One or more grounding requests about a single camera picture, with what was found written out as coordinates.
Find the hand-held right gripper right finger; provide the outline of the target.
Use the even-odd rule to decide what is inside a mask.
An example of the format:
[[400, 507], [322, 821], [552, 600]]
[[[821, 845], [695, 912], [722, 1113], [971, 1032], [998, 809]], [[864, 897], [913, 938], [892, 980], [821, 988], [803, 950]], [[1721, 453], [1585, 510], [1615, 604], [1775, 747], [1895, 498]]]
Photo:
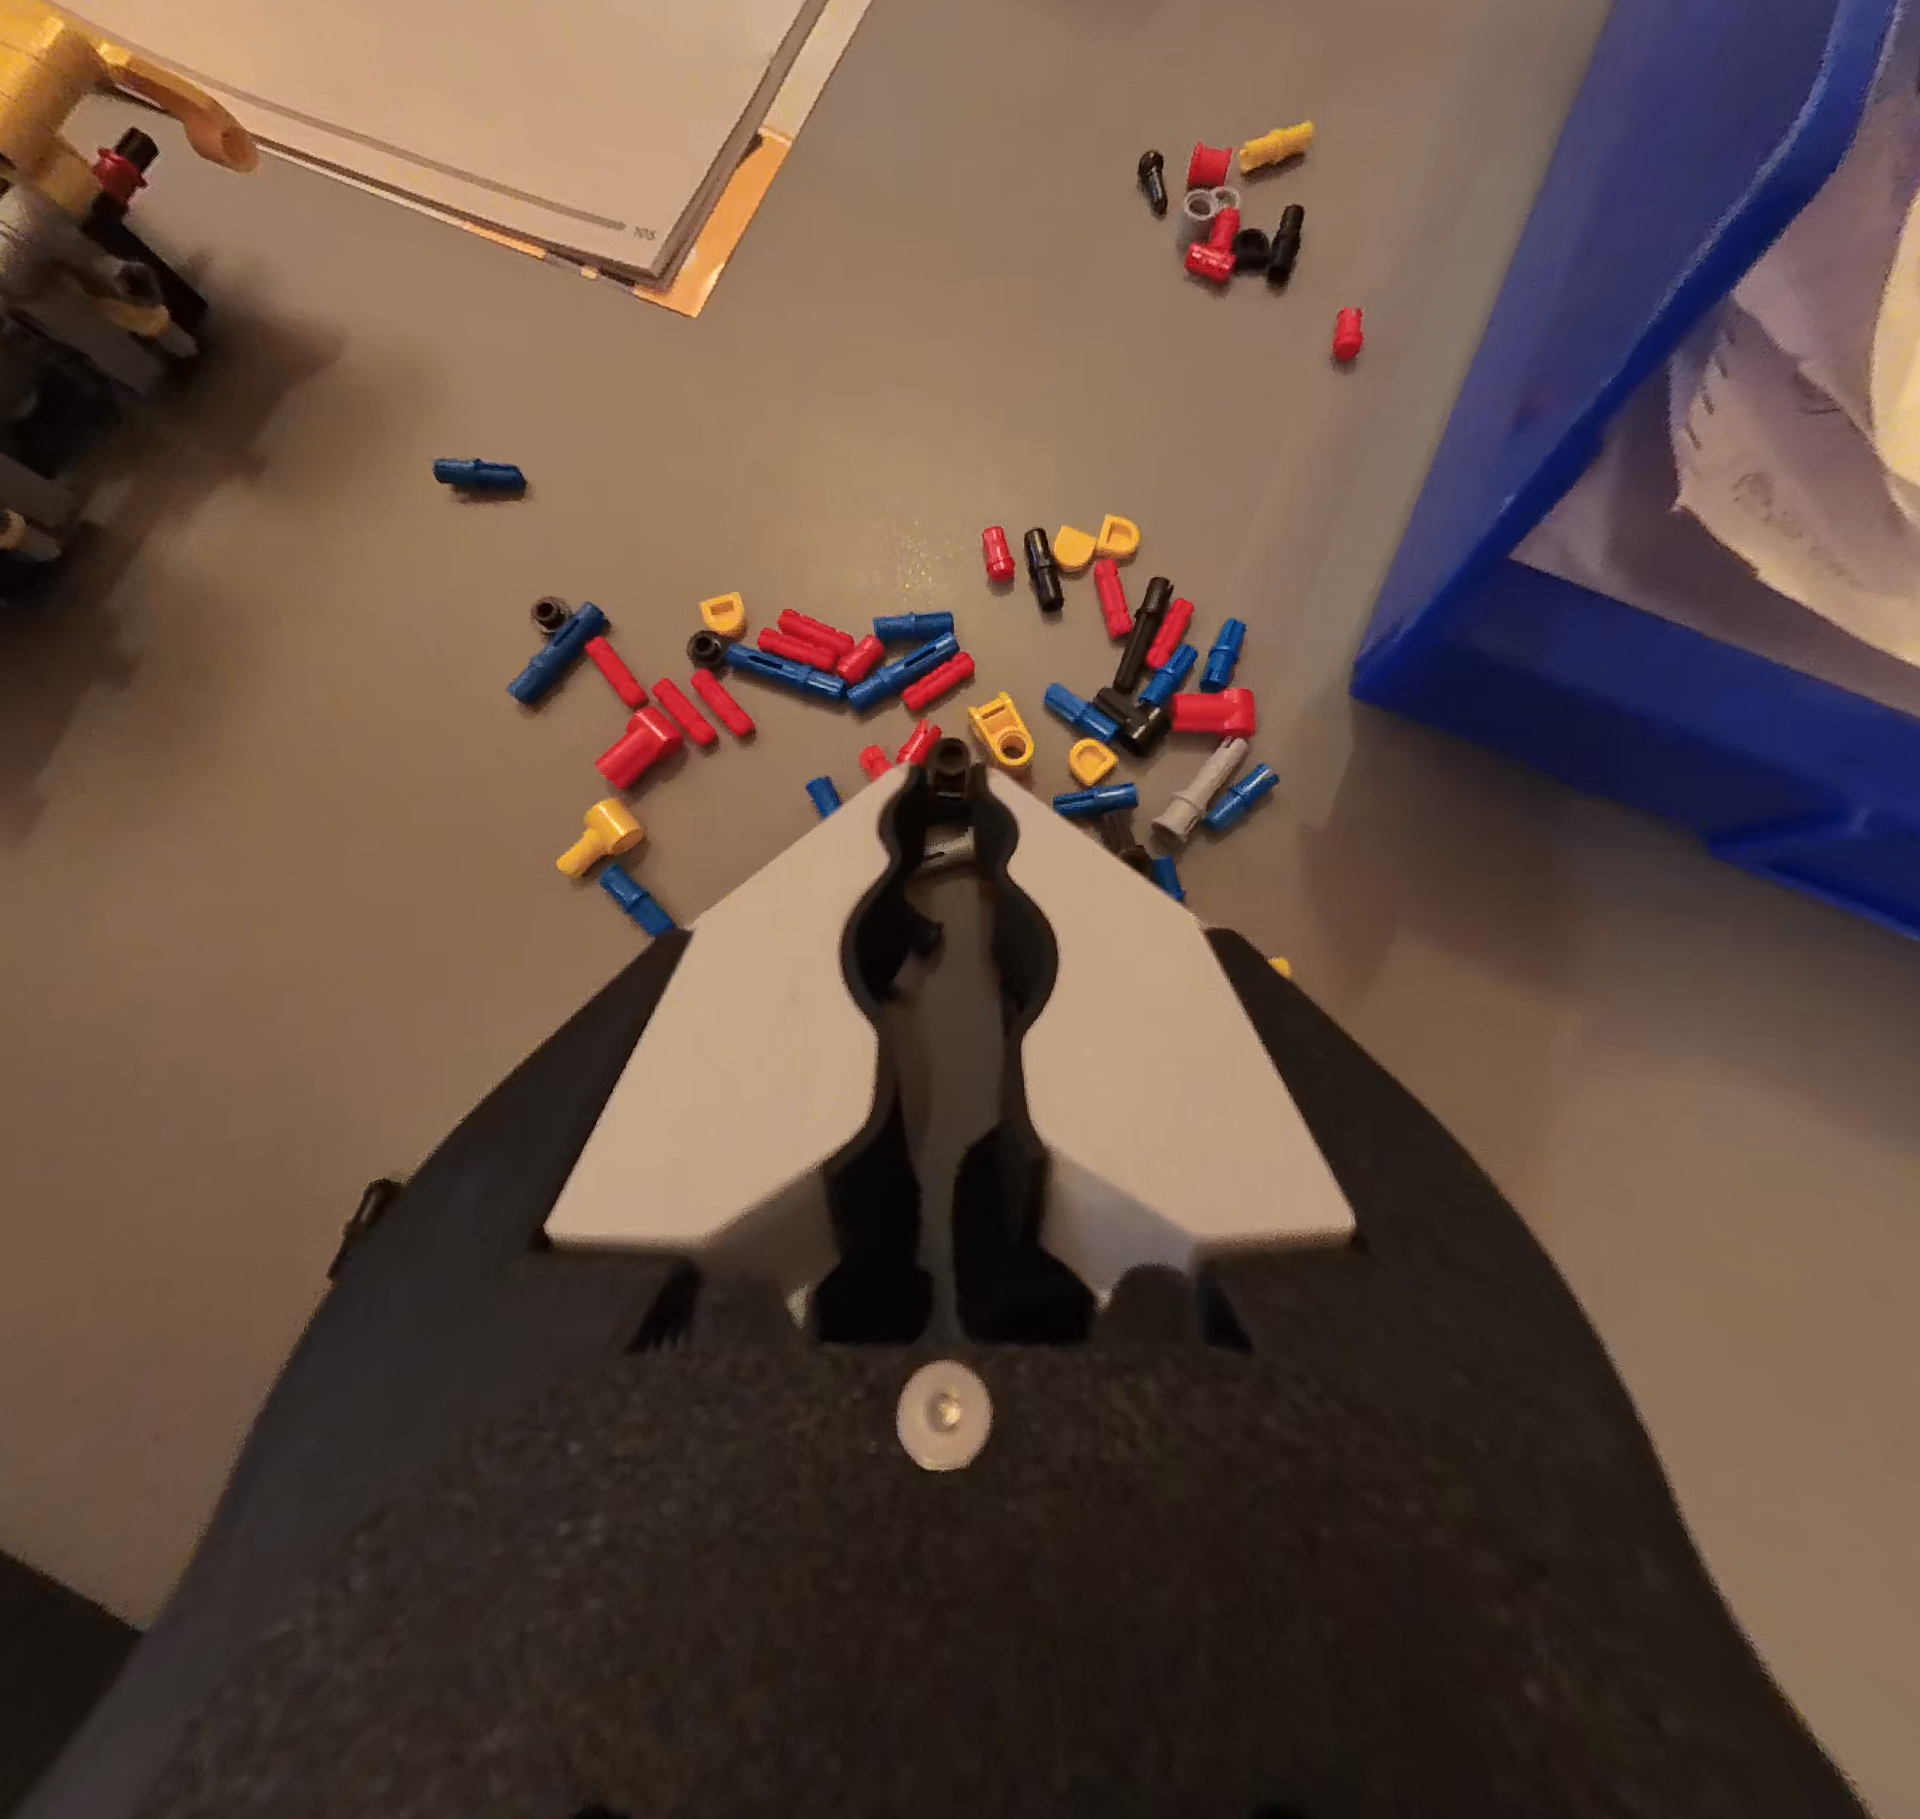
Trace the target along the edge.
[[1266, 1062], [1209, 925], [1016, 779], [1009, 883], [1039, 912], [1044, 993], [1018, 1096], [1044, 1152], [1039, 1245], [1115, 1301], [1133, 1269], [1349, 1245], [1352, 1207]]

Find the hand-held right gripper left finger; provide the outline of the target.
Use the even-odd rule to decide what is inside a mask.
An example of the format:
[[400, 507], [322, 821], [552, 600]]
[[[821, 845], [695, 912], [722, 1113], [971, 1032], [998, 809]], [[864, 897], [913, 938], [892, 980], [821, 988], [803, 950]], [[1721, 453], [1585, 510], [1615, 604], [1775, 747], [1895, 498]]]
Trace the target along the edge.
[[716, 897], [661, 988], [539, 1235], [560, 1255], [679, 1260], [778, 1301], [834, 1273], [928, 1315], [922, 1179], [849, 932], [892, 882], [913, 774]]

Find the pile of coloured brick pins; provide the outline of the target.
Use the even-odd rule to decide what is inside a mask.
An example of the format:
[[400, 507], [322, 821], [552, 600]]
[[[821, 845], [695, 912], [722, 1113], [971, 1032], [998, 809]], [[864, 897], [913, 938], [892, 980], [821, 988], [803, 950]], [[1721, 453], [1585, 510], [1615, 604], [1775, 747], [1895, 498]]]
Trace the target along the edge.
[[689, 667], [642, 681], [626, 640], [591, 600], [534, 604], [534, 660], [504, 681], [511, 712], [552, 709], [571, 667], [591, 667], [619, 702], [619, 742], [591, 760], [591, 786], [614, 809], [589, 814], [566, 837], [566, 897], [601, 883], [642, 925], [642, 938], [672, 932], [672, 912], [626, 870], [642, 845], [635, 791], [661, 786], [672, 764], [706, 760], [716, 742], [755, 747], [755, 696], [792, 696], [815, 717], [858, 728], [858, 774], [928, 774], [931, 752], [982, 752], [989, 774], [1039, 791], [1039, 809], [1095, 832], [1115, 860], [1144, 870], [1183, 897], [1183, 855], [1225, 837], [1272, 791], [1272, 764], [1245, 764], [1260, 728], [1253, 681], [1282, 667], [1272, 646], [1245, 646], [1272, 628], [1253, 604], [1253, 558], [1213, 564], [1209, 578], [1142, 578], [1133, 517], [1099, 517], [1095, 533], [982, 533], [989, 600], [1018, 578], [1039, 600], [1039, 628], [1070, 621], [1070, 578], [1089, 575], [1104, 651], [1123, 676], [1099, 696], [1044, 686], [1039, 709], [991, 696], [964, 646], [964, 621], [944, 604], [871, 615], [864, 628], [834, 628], [821, 615], [778, 604], [755, 615], [742, 594], [703, 600]]

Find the yellow brick car model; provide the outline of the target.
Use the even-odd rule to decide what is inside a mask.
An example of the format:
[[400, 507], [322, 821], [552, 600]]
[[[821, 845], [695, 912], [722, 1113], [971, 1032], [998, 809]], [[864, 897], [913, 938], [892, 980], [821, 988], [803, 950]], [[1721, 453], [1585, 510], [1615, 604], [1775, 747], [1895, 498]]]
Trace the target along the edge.
[[133, 230], [151, 121], [255, 174], [255, 132], [191, 77], [56, 0], [0, 0], [0, 594], [38, 594], [100, 453], [201, 359], [205, 294]]

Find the building instruction booklet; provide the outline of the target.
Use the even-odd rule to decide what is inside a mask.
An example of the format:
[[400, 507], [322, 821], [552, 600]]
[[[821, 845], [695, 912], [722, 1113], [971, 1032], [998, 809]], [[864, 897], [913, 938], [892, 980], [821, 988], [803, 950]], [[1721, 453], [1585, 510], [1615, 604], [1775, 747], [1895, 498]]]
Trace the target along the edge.
[[706, 316], [871, 0], [10, 0], [10, 305], [59, 266], [91, 294], [144, 139], [74, 121], [124, 103], [162, 147], [265, 152], [534, 262]]

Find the grey desk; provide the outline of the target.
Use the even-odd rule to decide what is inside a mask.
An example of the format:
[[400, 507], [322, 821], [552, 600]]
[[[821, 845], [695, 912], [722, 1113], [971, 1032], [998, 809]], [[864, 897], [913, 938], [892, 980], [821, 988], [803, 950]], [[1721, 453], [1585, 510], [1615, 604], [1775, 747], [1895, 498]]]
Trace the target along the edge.
[[[144, 1616], [404, 1172], [635, 925], [552, 855], [706, 594], [944, 600], [1018, 709], [1099, 628], [982, 527], [1253, 558], [1282, 798], [1189, 897], [1294, 962], [1615, 1345], [1781, 1687], [1913, 1741], [1913, 938], [1349, 709], [1352, 640], [1604, 0], [871, 0], [703, 320], [299, 165], [168, 161], [222, 359], [10, 615], [10, 1554]], [[1315, 121], [1294, 294], [1183, 270], [1142, 152]]]

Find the blue plastic bin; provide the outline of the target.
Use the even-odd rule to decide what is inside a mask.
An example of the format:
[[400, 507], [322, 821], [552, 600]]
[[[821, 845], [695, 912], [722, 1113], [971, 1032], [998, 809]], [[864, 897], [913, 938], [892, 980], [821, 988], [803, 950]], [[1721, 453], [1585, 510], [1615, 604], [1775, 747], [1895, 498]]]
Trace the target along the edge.
[[1615, 0], [1352, 702], [1913, 938], [1913, 0]]

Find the small red black brick cluster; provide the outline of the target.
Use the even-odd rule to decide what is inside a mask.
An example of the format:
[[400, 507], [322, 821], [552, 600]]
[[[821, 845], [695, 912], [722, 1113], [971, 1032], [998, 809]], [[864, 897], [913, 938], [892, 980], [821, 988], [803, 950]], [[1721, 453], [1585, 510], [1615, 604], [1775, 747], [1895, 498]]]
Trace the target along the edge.
[[1310, 205], [1288, 201], [1272, 219], [1253, 219], [1245, 196], [1310, 165], [1315, 139], [1315, 121], [1260, 129], [1234, 147], [1202, 139], [1183, 174], [1160, 147], [1142, 152], [1142, 201], [1153, 219], [1173, 219], [1183, 270], [1193, 284], [1225, 294], [1234, 280], [1260, 280], [1266, 294], [1294, 294]]

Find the white printed paper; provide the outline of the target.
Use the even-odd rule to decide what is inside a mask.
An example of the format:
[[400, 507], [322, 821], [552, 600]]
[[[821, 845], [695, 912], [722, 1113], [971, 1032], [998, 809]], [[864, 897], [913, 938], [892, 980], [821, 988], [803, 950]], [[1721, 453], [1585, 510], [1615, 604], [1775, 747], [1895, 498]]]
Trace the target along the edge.
[[1521, 558], [1920, 712], [1913, 676], [1913, 91], [1622, 408]]

